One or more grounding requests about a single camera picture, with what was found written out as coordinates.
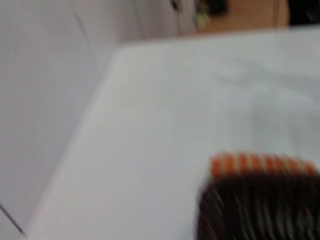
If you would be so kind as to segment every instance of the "white table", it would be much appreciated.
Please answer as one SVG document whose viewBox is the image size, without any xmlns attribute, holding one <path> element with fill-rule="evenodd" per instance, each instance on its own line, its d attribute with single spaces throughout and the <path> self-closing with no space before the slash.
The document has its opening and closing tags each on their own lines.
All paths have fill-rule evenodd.
<svg viewBox="0 0 320 240">
<path fill-rule="evenodd" d="M 320 29 L 124 46 L 30 240 L 191 240 L 209 156 L 320 159 Z"/>
</svg>

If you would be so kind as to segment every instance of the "orange and white striped edge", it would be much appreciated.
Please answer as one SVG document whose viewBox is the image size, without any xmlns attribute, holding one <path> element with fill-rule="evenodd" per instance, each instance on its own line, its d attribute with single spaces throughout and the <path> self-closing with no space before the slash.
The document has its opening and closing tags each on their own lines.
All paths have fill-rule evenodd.
<svg viewBox="0 0 320 240">
<path fill-rule="evenodd" d="M 222 152 L 211 158 L 215 179 L 248 173 L 316 175 L 318 171 L 313 162 L 286 155 Z"/>
</svg>

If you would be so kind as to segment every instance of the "striped object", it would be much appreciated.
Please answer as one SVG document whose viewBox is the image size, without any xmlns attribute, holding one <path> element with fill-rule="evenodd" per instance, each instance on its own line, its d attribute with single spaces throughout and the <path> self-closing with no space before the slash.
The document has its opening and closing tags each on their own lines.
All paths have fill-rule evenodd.
<svg viewBox="0 0 320 240">
<path fill-rule="evenodd" d="M 276 154 L 223 152 L 211 158 L 211 174 L 215 179 L 252 173 L 315 175 L 317 168 L 312 162 Z"/>
<path fill-rule="evenodd" d="M 210 180 L 196 240 L 319 240 L 320 176 L 247 174 Z"/>
</svg>

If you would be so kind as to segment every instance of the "dark brown object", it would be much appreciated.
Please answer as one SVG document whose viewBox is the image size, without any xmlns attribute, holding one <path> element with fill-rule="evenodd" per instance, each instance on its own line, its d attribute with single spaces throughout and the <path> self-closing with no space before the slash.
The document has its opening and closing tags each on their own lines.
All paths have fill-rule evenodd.
<svg viewBox="0 0 320 240">
<path fill-rule="evenodd" d="M 197 240 L 320 239 L 320 177 L 255 174 L 209 182 Z"/>
</svg>

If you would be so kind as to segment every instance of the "floor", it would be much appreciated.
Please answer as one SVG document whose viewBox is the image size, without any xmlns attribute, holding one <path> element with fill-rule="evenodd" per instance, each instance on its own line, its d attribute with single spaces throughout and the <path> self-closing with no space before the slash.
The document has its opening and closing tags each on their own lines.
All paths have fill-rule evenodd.
<svg viewBox="0 0 320 240">
<path fill-rule="evenodd" d="M 289 25 L 287 0 L 228 0 L 226 14 L 212 16 L 211 23 L 197 34 L 286 28 Z M 278 11 L 274 4 L 278 1 Z"/>
</svg>

